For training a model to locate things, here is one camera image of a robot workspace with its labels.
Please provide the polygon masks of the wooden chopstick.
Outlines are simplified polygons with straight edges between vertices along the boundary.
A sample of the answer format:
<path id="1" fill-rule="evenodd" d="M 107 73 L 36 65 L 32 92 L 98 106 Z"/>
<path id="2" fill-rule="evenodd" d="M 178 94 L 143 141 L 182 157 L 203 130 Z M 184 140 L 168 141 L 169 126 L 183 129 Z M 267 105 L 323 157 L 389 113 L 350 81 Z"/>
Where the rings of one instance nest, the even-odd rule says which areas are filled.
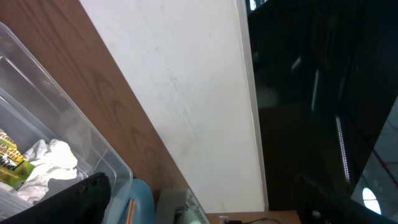
<path id="1" fill-rule="evenodd" d="M 134 199 L 129 200 L 125 224 L 133 224 L 135 204 Z"/>

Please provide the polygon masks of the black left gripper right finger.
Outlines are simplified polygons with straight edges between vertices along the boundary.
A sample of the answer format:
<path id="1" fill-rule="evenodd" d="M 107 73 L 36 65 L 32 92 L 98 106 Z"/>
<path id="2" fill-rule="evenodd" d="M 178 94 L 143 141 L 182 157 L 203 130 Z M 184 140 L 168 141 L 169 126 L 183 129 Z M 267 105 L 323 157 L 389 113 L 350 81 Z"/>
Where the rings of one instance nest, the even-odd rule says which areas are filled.
<path id="1" fill-rule="evenodd" d="M 292 201 L 302 223 L 395 224 L 363 205 L 298 175 L 292 184 Z"/>

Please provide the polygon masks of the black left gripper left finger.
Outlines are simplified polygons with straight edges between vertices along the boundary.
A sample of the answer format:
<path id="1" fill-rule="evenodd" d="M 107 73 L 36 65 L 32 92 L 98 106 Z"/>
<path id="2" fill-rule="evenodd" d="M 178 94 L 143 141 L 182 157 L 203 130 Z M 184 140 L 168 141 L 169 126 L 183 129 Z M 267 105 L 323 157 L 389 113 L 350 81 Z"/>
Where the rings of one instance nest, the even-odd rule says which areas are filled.
<path id="1" fill-rule="evenodd" d="M 1 224 L 100 224 L 111 199 L 104 172 L 97 172 Z"/>

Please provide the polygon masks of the yellow green snack wrapper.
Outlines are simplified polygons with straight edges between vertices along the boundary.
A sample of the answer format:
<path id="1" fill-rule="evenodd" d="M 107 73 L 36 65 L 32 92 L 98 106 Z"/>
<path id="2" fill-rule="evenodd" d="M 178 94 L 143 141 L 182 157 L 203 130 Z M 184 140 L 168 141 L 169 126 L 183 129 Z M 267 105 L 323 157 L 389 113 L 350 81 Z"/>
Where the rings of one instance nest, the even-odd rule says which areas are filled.
<path id="1" fill-rule="evenodd" d="M 34 169 L 14 140 L 1 130 L 1 182 L 19 190 Z"/>

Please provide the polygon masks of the white tissue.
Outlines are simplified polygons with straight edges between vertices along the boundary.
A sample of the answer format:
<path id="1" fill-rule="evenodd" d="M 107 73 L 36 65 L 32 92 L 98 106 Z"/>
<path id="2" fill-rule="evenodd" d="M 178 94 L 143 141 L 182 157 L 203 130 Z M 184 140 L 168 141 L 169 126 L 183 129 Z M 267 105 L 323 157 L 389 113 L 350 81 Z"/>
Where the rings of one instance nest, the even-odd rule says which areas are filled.
<path id="1" fill-rule="evenodd" d="M 49 191 L 50 180 L 71 180 L 77 177 L 78 160 L 64 141 L 52 139 L 46 143 L 41 139 L 24 156 L 34 169 L 16 191 L 16 196 L 30 204 L 45 196 Z"/>

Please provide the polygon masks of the dark blue plate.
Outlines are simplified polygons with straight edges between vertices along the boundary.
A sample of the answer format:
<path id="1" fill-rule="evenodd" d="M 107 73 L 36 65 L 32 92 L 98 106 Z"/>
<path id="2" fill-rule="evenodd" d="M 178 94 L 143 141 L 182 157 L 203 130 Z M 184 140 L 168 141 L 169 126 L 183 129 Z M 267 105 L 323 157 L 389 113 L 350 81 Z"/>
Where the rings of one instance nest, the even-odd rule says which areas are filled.
<path id="1" fill-rule="evenodd" d="M 122 200 L 122 211 L 117 223 L 125 223 L 129 200 L 135 201 L 133 223 L 155 224 L 155 205 L 149 186 L 141 179 L 133 179 L 127 191 L 127 197 Z"/>

